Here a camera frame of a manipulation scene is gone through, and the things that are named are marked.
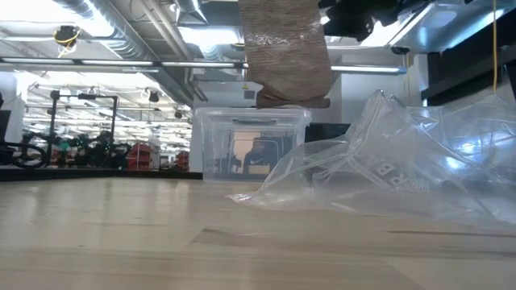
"clear plastic bag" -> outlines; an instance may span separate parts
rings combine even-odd
[[[516,224],[515,132],[516,108],[498,96],[447,110],[406,108],[377,92],[345,135],[297,147],[258,192],[230,198],[262,209]]]

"bicycle wheel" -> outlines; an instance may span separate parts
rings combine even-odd
[[[39,148],[39,147],[37,147],[35,145],[21,144],[21,143],[0,142],[0,147],[2,147],[2,146],[33,149],[33,150],[36,150],[36,151],[39,152],[39,154],[41,155],[41,161],[38,162],[37,164],[25,164],[24,162],[20,161],[21,159],[19,157],[12,156],[10,158],[10,162],[14,166],[19,167],[19,168],[23,168],[23,169],[36,169],[36,168],[40,168],[41,166],[43,166],[45,164],[45,162],[47,160],[47,153],[42,148]]]

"wooden tabletop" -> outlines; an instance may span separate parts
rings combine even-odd
[[[0,183],[0,289],[516,289],[516,231],[225,198],[259,186]]]

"clear plastic storage bin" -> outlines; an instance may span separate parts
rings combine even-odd
[[[277,162],[305,141],[304,109],[201,108],[204,180],[263,181]]]

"wooden table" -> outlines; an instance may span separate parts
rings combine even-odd
[[[224,198],[258,187],[0,183],[0,289],[516,289],[516,232]]]

